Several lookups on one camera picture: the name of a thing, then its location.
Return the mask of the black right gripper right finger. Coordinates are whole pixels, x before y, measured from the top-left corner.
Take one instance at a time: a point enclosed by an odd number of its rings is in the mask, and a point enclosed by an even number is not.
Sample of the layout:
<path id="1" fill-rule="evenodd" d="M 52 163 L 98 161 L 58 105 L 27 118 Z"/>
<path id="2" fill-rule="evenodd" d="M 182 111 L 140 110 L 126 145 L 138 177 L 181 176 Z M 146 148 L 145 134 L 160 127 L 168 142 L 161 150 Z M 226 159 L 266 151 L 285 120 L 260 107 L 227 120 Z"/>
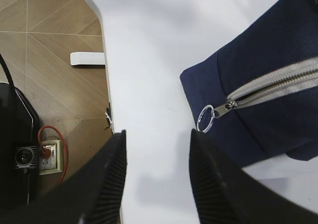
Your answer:
<path id="1" fill-rule="evenodd" d="M 202 224 L 316 224 L 318 215 L 278 195 L 191 131 L 189 176 Z"/>

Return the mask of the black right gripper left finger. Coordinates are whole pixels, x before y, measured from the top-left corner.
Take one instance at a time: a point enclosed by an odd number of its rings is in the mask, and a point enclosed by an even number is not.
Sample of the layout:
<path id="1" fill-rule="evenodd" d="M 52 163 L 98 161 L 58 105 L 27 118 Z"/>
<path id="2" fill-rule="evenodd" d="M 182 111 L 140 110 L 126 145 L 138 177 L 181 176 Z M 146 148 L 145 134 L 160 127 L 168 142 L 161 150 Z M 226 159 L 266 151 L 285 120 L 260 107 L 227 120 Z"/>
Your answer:
<path id="1" fill-rule="evenodd" d="M 114 133 L 77 173 L 43 197 L 0 216 L 2 224 L 115 224 L 127 172 L 126 131 Z"/>

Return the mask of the black robot base housing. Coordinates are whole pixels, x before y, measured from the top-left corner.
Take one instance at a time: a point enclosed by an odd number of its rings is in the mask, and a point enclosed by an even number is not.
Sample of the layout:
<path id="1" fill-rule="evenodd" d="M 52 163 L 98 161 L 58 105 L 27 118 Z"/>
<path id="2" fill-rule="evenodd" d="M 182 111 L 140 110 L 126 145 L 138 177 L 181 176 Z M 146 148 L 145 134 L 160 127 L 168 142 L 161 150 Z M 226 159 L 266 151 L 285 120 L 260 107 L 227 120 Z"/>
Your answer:
<path id="1" fill-rule="evenodd" d="M 17 88 L 12 104 L 9 84 L 0 84 L 0 208 L 15 209 L 37 196 L 40 119 Z"/>

